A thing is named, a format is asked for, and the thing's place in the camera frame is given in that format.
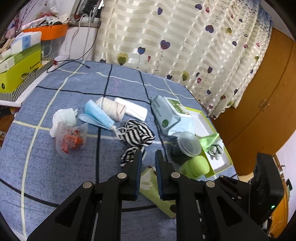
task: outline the wet wipes package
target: wet wipes package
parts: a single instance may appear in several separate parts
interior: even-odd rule
[[[177,137],[184,131],[194,134],[193,119],[177,99],[156,95],[151,108],[164,135]]]

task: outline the heart-patterned curtain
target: heart-patterned curtain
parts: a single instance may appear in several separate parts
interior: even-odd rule
[[[95,60],[183,84],[217,118],[237,107],[267,50],[261,0],[106,0]]]

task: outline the silver bolt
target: silver bolt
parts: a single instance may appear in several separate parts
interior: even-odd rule
[[[117,177],[120,178],[120,179],[124,179],[124,178],[126,178],[126,176],[127,176],[127,175],[126,175],[124,172],[119,173],[119,174],[117,175]]]
[[[215,183],[213,181],[207,181],[206,182],[206,185],[209,187],[209,188],[213,188],[215,186]]]
[[[92,183],[91,182],[85,182],[82,186],[84,188],[90,188],[92,186]]]
[[[173,172],[173,173],[171,174],[171,176],[172,176],[173,178],[179,178],[181,175],[180,175],[180,173],[178,173],[178,172]]]

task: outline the container lid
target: container lid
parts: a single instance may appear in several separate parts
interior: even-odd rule
[[[210,171],[210,165],[204,156],[195,156],[189,161],[189,168],[195,177],[205,175]]]
[[[182,132],[177,137],[177,143],[180,150],[187,156],[198,156],[202,152],[202,147],[198,138],[191,132]]]

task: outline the green circular logo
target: green circular logo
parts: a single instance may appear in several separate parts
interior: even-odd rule
[[[165,119],[165,120],[163,120],[163,127],[166,128],[167,126],[168,126],[168,120]]]

